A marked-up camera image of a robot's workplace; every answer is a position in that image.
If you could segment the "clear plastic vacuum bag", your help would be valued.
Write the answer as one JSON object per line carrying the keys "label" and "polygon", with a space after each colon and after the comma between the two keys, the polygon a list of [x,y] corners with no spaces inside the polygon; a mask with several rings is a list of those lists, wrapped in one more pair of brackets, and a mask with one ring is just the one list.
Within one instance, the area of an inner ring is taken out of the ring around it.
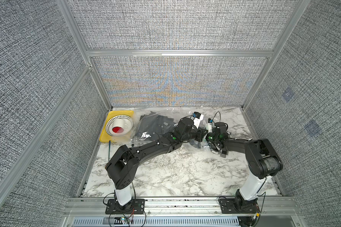
{"label": "clear plastic vacuum bag", "polygon": [[204,144],[216,152],[227,154],[226,147],[235,139],[228,133],[228,124],[215,122],[204,115],[194,112],[185,116],[178,123],[174,119],[156,112],[143,114],[135,129],[132,144],[141,144],[145,150],[160,151],[164,145],[169,152],[181,147],[184,143]]}

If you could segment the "black white checkered shirt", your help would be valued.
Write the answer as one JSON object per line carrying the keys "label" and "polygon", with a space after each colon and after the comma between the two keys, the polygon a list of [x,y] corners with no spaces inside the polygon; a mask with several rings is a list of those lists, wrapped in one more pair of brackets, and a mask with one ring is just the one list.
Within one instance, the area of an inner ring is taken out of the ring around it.
{"label": "black white checkered shirt", "polygon": [[215,143],[207,140],[207,136],[201,142],[201,146],[205,151],[210,151],[213,154],[219,155],[222,158],[227,157],[227,151],[222,151]]}

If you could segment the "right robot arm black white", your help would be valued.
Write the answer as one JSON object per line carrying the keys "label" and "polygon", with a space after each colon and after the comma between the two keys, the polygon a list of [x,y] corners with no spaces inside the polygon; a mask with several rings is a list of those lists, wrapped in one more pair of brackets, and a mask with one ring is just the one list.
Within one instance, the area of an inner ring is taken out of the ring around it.
{"label": "right robot arm black white", "polygon": [[211,148],[227,155],[229,151],[245,155],[249,175],[244,185],[237,190],[235,200],[239,203],[251,203],[257,200],[266,181],[283,168],[275,149],[267,139],[234,139],[227,134],[208,133],[206,141]]}

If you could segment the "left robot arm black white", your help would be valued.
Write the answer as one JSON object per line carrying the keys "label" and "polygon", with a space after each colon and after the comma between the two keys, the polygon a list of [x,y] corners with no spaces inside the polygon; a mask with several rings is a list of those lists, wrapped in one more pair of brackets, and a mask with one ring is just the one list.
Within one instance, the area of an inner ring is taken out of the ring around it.
{"label": "left robot arm black white", "polygon": [[110,161],[105,165],[109,178],[114,184],[114,197],[119,206],[128,205],[133,197],[130,185],[134,180],[138,167],[157,156],[171,153],[190,141],[203,141],[206,129],[173,129],[159,137],[156,141],[138,146],[120,146]]}

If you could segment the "white patterned bowl red inside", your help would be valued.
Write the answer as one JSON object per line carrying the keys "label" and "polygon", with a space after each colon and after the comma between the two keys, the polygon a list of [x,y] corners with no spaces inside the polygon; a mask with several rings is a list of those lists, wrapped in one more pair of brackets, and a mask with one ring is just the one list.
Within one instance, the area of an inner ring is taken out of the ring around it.
{"label": "white patterned bowl red inside", "polygon": [[105,125],[105,131],[113,137],[123,136],[133,128],[134,122],[130,116],[118,115],[111,118]]}

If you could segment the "yellow plastic tray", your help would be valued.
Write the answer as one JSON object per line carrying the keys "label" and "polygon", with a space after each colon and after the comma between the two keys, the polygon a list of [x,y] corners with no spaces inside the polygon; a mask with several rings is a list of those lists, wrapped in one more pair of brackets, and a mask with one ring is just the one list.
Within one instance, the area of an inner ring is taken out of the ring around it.
{"label": "yellow plastic tray", "polygon": [[113,117],[115,116],[118,116],[118,115],[127,115],[127,116],[130,116],[132,119],[134,117],[134,112],[132,110],[120,110],[120,111],[110,111],[108,114],[107,114],[107,117],[106,117],[106,120],[105,120],[105,123],[103,125],[103,128],[102,128],[102,131],[101,131],[101,134],[100,134],[100,137],[99,137],[99,141],[102,142],[102,143],[107,143],[109,141],[113,142],[113,143],[126,143],[127,141],[130,140],[130,137],[131,137],[131,134],[132,132],[134,131],[134,126],[135,126],[135,122],[134,122],[134,119],[133,119],[133,122],[134,122],[134,125],[133,125],[133,128],[132,130],[123,135],[123,136],[119,136],[119,137],[113,137],[113,136],[110,136],[106,133],[105,131],[105,125],[106,123]]}

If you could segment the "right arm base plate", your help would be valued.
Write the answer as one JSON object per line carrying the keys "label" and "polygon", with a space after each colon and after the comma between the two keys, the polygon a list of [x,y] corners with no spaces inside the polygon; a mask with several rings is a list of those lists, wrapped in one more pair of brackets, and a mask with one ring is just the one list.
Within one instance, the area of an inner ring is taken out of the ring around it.
{"label": "right arm base plate", "polygon": [[252,214],[258,211],[257,200],[244,201],[242,198],[219,197],[218,203],[223,214]]}

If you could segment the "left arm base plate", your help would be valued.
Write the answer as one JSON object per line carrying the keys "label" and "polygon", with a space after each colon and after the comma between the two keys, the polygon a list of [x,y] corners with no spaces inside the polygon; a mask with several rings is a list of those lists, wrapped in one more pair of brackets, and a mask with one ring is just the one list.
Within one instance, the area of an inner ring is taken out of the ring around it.
{"label": "left arm base plate", "polygon": [[135,214],[142,215],[145,209],[145,199],[132,199],[124,206],[120,206],[117,200],[109,199],[106,204],[105,214]]}

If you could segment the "aluminium frame of enclosure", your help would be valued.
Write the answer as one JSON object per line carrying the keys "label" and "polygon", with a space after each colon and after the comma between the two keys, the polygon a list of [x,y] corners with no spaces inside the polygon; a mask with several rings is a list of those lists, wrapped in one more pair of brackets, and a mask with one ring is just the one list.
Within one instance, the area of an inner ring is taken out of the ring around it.
{"label": "aluminium frame of enclosure", "polygon": [[[298,1],[68,1],[88,50],[135,72],[103,76],[115,106],[235,106],[255,80],[204,51],[272,51],[275,62],[246,111],[285,163],[296,196],[341,197],[341,1],[310,1],[276,43]],[[57,1],[0,1],[0,183],[86,60]]]}

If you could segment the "front aluminium rail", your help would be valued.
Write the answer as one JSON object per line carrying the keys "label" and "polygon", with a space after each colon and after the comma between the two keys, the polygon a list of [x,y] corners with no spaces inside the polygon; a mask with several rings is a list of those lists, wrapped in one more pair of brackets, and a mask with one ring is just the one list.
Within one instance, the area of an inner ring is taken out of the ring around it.
{"label": "front aluminium rail", "polygon": [[[220,215],[217,197],[145,197],[145,212],[150,216]],[[257,200],[265,216],[301,216],[293,197],[266,196]],[[100,217],[105,215],[102,198],[70,198],[63,217]]]}

